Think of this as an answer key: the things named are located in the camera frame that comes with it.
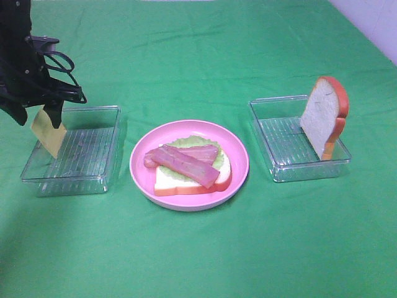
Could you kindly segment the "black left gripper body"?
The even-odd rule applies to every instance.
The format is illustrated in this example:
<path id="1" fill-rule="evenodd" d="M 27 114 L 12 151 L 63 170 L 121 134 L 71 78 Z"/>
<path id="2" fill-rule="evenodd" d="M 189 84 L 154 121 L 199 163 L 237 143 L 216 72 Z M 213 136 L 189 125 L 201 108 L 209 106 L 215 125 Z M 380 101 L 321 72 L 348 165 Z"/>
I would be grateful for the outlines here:
<path id="1" fill-rule="evenodd" d="M 60 41 L 27 35 L 1 42 L 1 76 L 8 97 L 23 106 L 52 101 L 81 103 L 73 61 L 55 49 Z"/>

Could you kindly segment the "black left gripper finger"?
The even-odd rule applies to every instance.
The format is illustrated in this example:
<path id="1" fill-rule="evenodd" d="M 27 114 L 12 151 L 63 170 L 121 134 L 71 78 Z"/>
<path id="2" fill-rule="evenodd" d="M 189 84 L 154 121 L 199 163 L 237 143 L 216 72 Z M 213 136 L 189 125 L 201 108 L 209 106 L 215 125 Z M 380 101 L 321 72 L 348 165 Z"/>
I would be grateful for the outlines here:
<path id="1" fill-rule="evenodd" d="M 20 126 L 27 121 L 27 112 L 18 102 L 1 102 L 1 110 L 10 115 Z"/>
<path id="2" fill-rule="evenodd" d="M 43 110 L 49 116 L 54 129 L 58 129 L 61 125 L 61 113 L 63 101 L 52 101 L 44 105 Z"/>

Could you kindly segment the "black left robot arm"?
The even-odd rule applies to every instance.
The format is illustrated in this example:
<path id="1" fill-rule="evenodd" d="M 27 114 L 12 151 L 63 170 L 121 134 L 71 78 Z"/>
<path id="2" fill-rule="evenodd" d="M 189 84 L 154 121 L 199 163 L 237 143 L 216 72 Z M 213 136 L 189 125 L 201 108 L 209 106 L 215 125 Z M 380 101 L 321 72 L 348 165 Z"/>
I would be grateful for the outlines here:
<path id="1" fill-rule="evenodd" d="M 26 109 L 43 106 L 57 129 L 64 102 L 87 99 L 75 79 L 66 83 L 50 76 L 50 70 L 70 76 L 74 63 L 55 50 L 57 38 L 31 34 L 30 9 L 30 1 L 1 1 L 1 110 L 23 126 Z"/>

